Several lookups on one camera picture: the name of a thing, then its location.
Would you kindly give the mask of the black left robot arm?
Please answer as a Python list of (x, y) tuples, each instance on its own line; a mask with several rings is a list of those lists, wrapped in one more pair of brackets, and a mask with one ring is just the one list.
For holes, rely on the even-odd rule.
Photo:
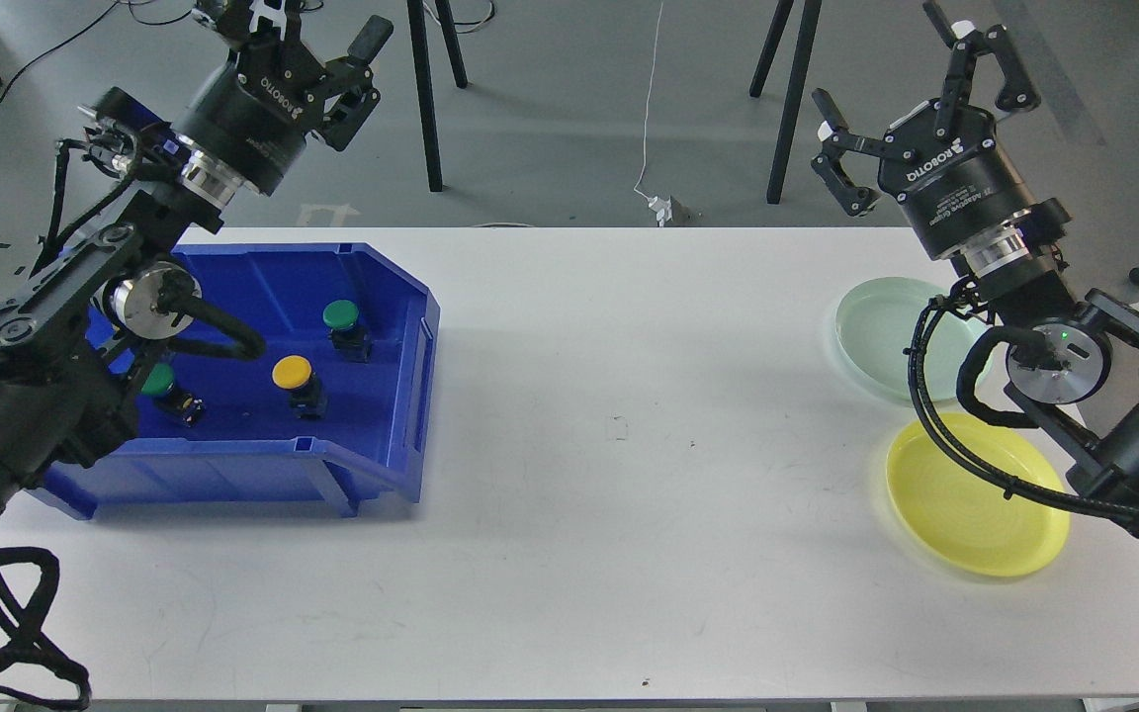
[[(199, 1), (226, 63), (177, 121), (117, 87), (87, 111), (85, 138), (59, 145), (57, 179), (77, 148), (114, 186), (81, 216), (51, 223), (26, 283), (0, 302), (0, 517), (55, 463), (90, 468), (136, 437), (138, 396), (172, 353), (256, 360), (256, 329), (204, 301), (172, 256), (190, 226), (218, 231), (241, 189), (271, 194), (308, 136), (334, 150), (379, 104), (372, 60), (393, 34), (372, 15), (347, 52), (322, 62), (302, 40), (300, 1)], [(44, 633), (59, 583), (42, 547), (0, 547), (0, 694), (83, 711), (87, 666)]]

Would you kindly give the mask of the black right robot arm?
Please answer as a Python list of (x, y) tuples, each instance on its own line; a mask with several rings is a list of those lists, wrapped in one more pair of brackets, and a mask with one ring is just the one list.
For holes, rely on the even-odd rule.
[[(1009, 31), (923, 13), (949, 52), (936, 98), (880, 138), (853, 133), (817, 89), (822, 148), (811, 162), (847, 215), (894, 199), (931, 260), (957, 280), (921, 308), (906, 347), (906, 392), (923, 432), (964, 472), (1003, 497), (1103, 518), (1139, 538), (1139, 308), (1108, 293), (1073, 296), (1058, 248), (1071, 216), (1032, 197), (998, 139), (998, 115), (1040, 98)], [(962, 357), (954, 399), (995, 427), (1040, 429), (1067, 455), (1068, 492), (1036, 486), (976, 455), (940, 418), (926, 380), (931, 339), (947, 314), (988, 328)]]

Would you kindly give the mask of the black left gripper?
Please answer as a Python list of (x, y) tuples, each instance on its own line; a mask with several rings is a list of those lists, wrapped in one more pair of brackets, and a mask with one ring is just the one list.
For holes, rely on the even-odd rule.
[(173, 130), (270, 195), (317, 136), (344, 150), (380, 103), (372, 62), (394, 24), (371, 15), (326, 63), (302, 41), (304, 1), (195, 1), (192, 19), (221, 36), (227, 63)]

